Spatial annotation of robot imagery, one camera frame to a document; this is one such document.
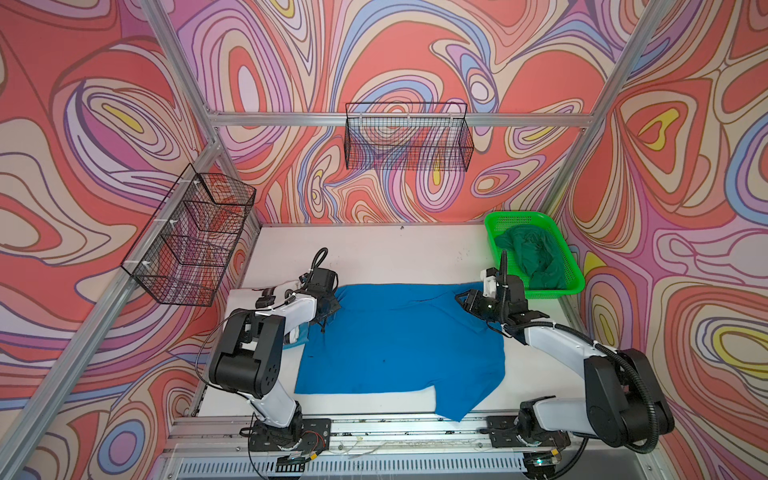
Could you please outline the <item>blue t-shirt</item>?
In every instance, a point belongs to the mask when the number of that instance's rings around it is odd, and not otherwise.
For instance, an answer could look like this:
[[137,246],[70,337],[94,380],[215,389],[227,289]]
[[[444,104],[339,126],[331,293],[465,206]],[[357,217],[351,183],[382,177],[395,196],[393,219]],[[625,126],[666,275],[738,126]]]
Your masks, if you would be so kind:
[[435,390],[435,412],[460,421],[504,380],[502,337],[456,297],[480,283],[354,284],[339,310],[308,332],[295,393]]

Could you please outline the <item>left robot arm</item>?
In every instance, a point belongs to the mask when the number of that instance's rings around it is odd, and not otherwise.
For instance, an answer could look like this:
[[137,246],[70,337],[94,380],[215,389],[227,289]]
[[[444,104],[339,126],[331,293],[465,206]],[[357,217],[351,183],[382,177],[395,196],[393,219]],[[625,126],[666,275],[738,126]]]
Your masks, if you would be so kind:
[[313,267],[295,282],[234,290],[209,360],[209,382],[244,397],[266,426],[291,427],[300,413],[279,381],[285,340],[312,324],[323,326],[340,309],[337,288],[335,271]]

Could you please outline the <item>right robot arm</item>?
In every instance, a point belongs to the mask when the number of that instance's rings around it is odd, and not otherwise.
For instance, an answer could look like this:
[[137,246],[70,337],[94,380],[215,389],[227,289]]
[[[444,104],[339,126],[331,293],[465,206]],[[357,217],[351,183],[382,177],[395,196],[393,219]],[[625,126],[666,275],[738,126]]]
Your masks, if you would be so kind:
[[508,428],[521,442],[575,434],[648,454],[674,430],[673,412],[644,353],[613,349],[531,309],[520,278],[486,269],[480,288],[455,300],[492,331],[549,355],[584,382],[580,397],[549,395],[521,403]]

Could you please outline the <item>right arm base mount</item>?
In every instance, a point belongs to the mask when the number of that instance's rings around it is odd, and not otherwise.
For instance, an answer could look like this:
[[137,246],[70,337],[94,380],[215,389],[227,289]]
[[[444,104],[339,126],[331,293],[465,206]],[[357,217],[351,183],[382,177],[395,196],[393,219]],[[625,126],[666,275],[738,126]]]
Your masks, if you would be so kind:
[[564,449],[571,445],[567,433],[543,430],[534,420],[519,420],[517,415],[488,416],[478,432],[489,437],[493,448]]

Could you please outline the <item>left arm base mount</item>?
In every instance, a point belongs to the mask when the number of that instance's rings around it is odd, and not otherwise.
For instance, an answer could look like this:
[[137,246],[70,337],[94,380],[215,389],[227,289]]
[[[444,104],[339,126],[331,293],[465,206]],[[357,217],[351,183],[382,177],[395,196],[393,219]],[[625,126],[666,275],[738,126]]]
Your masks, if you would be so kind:
[[330,418],[309,418],[293,421],[286,428],[265,425],[254,420],[240,430],[247,439],[250,452],[321,453],[328,449],[332,421]]

